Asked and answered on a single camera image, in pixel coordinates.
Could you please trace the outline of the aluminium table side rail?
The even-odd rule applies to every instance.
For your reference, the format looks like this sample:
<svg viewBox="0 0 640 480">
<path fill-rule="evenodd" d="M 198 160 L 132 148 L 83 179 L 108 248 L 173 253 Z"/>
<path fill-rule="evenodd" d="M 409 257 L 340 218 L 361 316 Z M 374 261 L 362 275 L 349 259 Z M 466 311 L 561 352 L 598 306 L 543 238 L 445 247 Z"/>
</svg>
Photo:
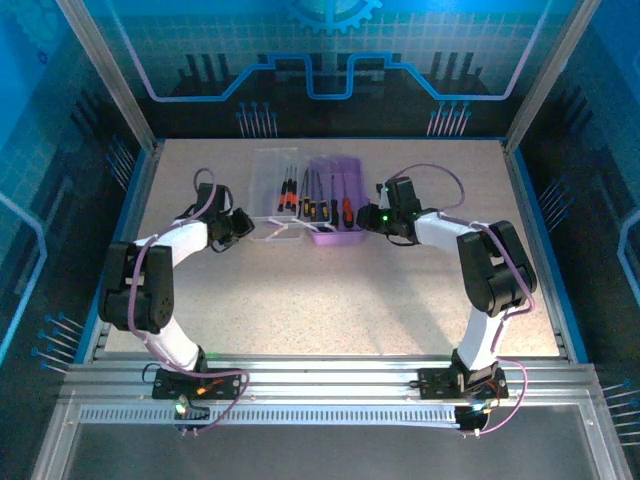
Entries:
<svg viewBox="0 0 640 480">
<path fill-rule="evenodd" d="M 531 249 L 539 288 L 551 324 L 562 340 L 562 357 L 571 363 L 587 364 L 589 358 L 585 344 L 522 154 L 519 149 L 509 153 L 503 147 L 503 156 Z"/>
<path fill-rule="evenodd" d="M 140 153 L 114 230 L 113 240 L 135 240 L 137 238 L 165 143 L 166 140 L 161 138 L 157 141 L 152 153 Z M 99 315 L 103 283 L 104 272 L 101 272 L 76 350 L 74 364 L 90 363 L 98 347 L 99 338 L 104 329 L 104 322 Z"/>
</svg>

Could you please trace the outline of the large orange black screwdriver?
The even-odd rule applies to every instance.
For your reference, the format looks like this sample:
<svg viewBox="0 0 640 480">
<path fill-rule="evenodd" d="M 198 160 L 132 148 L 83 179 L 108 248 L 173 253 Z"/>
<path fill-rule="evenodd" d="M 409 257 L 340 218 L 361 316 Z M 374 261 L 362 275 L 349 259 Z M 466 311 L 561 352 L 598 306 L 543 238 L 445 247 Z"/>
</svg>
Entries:
<svg viewBox="0 0 640 480">
<path fill-rule="evenodd" d="M 354 221 L 354 212 L 353 212 L 352 202 L 348 194 L 345 175 L 342 175 L 342 181 L 343 181 L 343 200 L 342 200 L 343 224 L 345 228 L 351 229 L 354 226 L 355 221 Z"/>
</svg>

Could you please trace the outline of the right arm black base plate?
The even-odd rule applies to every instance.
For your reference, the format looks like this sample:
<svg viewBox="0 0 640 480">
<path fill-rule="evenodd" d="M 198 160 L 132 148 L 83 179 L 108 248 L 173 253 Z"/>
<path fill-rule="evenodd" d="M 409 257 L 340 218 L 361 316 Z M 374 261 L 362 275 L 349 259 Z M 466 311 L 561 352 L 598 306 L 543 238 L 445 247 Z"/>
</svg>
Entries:
<svg viewBox="0 0 640 480">
<path fill-rule="evenodd" d="M 445 369 L 424 368 L 412 383 L 423 400 L 502 400 L 509 397 L 505 373 L 496 364 L 477 371 L 450 365 Z"/>
</svg>

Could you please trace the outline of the aluminium mounting rail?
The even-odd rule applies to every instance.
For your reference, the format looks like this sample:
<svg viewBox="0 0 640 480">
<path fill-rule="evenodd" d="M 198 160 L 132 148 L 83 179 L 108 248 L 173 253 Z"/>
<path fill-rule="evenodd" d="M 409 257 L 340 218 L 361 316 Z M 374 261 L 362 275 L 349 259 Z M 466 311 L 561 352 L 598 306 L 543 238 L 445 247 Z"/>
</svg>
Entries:
<svg viewBox="0 0 640 480">
<path fill-rule="evenodd" d="M 59 397 L 75 403 L 151 401 L 142 380 L 150 358 L 142 353 L 107 352 L 69 368 Z M 240 369 L 250 375 L 242 398 L 250 404 L 346 405 L 417 404 L 409 383 L 421 368 L 446 368 L 446 356 L 241 356 L 210 359 L 212 368 Z M 526 406 L 599 401 L 603 393 L 595 368 L 559 358 L 524 358 L 502 365 L 514 398 Z"/>
</svg>

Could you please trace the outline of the small black connector board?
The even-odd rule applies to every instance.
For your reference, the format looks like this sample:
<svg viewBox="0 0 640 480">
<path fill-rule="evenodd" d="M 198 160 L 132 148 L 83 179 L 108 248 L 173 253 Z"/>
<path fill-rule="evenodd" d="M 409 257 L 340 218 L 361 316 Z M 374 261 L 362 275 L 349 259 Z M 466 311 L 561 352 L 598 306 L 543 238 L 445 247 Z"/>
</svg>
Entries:
<svg viewBox="0 0 640 480">
<path fill-rule="evenodd" d="M 193 421 L 204 421 L 210 418 L 210 409 L 196 406 L 186 396 L 180 395 L 174 405 L 174 426 L 185 437 L 188 432 L 197 435 L 198 426 Z"/>
<path fill-rule="evenodd" d="M 480 437 L 487 428 L 492 408 L 484 403 L 454 408 L 455 422 L 463 438 Z"/>
</svg>

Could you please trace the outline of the purple tool box clear lid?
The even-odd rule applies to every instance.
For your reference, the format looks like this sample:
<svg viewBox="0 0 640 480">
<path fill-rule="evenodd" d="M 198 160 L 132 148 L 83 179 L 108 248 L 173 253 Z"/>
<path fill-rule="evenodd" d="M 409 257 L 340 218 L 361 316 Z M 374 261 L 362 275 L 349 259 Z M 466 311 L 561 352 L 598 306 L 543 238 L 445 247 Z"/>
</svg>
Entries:
<svg viewBox="0 0 640 480">
<path fill-rule="evenodd" d="M 285 169 L 290 166 L 298 168 L 298 199 L 305 169 L 309 168 L 310 174 L 312 169 L 316 172 L 316 221 L 305 218 L 303 213 L 301 218 L 297 218 L 298 208 L 296 212 L 286 208 L 283 212 L 277 212 Z M 337 228 L 330 224 L 332 175 L 335 176 L 340 216 Z M 364 170 L 359 158 L 348 155 L 313 155 L 296 147 L 256 150 L 249 187 L 249 216 L 254 221 L 256 229 L 250 234 L 250 238 L 266 243 L 291 243 L 308 235 L 315 245 L 323 247 L 354 245 L 360 242 L 364 230 L 357 226 L 356 222 L 351 229 L 345 228 L 343 224 L 342 175 L 346 176 L 355 221 L 357 210 L 368 202 L 364 189 Z M 321 219 L 318 177 L 321 177 L 328 202 L 329 220 L 326 222 Z"/>
</svg>

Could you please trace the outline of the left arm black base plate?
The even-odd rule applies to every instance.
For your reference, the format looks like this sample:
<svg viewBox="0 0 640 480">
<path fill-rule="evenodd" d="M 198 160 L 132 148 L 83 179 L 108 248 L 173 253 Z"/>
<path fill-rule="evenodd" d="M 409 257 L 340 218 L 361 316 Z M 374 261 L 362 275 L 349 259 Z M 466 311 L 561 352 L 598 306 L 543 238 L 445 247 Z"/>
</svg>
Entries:
<svg viewBox="0 0 640 480">
<path fill-rule="evenodd" d="M 159 369 L 151 381 L 152 398 L 178 400 L 234 400 L 243 385 L 242 375 L 201 378 Z"/>
</svg>

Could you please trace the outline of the aluminium framed grey panel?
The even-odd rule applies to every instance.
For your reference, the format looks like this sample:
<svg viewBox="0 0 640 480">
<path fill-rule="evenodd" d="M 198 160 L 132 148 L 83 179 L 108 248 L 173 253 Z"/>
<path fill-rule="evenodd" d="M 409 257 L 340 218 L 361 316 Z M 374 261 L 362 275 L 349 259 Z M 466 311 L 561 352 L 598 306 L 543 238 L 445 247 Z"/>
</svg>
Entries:
<svg viewBox="0 0 640 480">
<path fill-rule="evenodd" d="M 526 406 L 481 437 L 416 426 L 52 426 L 30 480 L 640 480 L 604 413 Z"/>
</svg>

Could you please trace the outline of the aluminium frame post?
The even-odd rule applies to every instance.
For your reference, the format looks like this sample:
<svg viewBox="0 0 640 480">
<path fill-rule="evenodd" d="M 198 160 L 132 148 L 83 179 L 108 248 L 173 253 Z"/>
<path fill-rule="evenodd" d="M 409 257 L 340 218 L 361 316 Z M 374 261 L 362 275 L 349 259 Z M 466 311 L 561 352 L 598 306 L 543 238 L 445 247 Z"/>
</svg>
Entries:
<svg viewBox="0 0 640 480">
<path fill-rule="evenodd" d="M 153 154 L 157 141 L 114 56 L 82 0 L 55 0 L 140 147 Z"/>
<path fill-rule="evenodd" d="M 503 145 L 507 156 L 515 154 L 552 87 L 564 71 L 568 60 L 590 24 L 602 0 L 578 0 L 568 16 L 553 49 L 547 55 L 531 88 L 524 97 Z"/>
</svg>

